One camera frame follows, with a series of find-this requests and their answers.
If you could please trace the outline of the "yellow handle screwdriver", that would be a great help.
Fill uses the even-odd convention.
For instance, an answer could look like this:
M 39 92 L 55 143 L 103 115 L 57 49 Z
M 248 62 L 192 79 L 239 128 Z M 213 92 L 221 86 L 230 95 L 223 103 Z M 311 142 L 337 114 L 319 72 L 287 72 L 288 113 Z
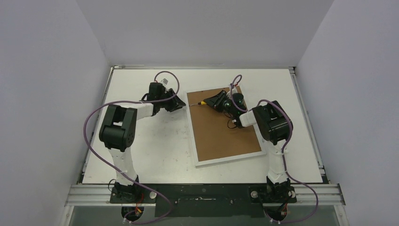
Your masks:
M 198 102 L 198 103 L 196 103 L 196 104 L 191 104 L 191 105 L 189 105 L 189 106 L 196 106 L 196 105 L 207 105 L 207 103 L 204 102 L 204 101 L 200 101 L 200 102 Z

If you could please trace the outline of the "white picture frame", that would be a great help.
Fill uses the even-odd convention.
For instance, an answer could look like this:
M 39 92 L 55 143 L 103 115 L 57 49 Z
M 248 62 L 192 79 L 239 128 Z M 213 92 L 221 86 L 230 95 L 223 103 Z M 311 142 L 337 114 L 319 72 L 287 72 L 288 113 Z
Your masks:
M 266 142 L 258 128 L 234 128 L 234 124 L 224 113 L 218 113 L 206 105 L 198 105 L 198 102 L 222 90 L 223 88 L 192 89 L 184 92 L 196 168 L 266 155 Z

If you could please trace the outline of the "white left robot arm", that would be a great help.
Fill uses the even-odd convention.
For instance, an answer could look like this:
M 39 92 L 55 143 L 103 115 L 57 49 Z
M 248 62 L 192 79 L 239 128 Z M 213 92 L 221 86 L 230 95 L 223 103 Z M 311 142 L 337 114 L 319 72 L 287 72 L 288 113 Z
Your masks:
M 138 120 L 155 116 L 161 109 L 174 112 L 186 106 L 172 88 L 164 83 L 151 82 L 149 91 L 137 103 L 110 104 L 100 128 L 99 139 L 109 150 L 113 165 L 118 168 L 115 185 L 122 187 L 122 197 L 130 203 L 140 198 L 130 147 L 133 144 Z

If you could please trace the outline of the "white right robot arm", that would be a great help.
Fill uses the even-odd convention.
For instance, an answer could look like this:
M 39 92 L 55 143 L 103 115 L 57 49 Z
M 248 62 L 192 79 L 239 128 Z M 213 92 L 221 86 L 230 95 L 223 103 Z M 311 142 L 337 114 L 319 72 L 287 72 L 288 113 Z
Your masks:
M 280 141 L 288 141 L 292 136 L 293 124 L 277 101 L 268 102 L 266 105 L 258 104 L 248 110 L 242 93 L 222 90 L 198 105 L 207 105 L 226 114 L 236 128 L 257 126 L 263 140 L 274 146 L 279 145 Z M 273 148 L 268 152 L 269 170 L 266 181 L 270 186 L 266 188 L 266 196 L 272 202 L 278 202 L 285 195 L 285 190 L 280 184 L 290 183 L 284 164 L 284 148 L 285 145 L 280 151 Z

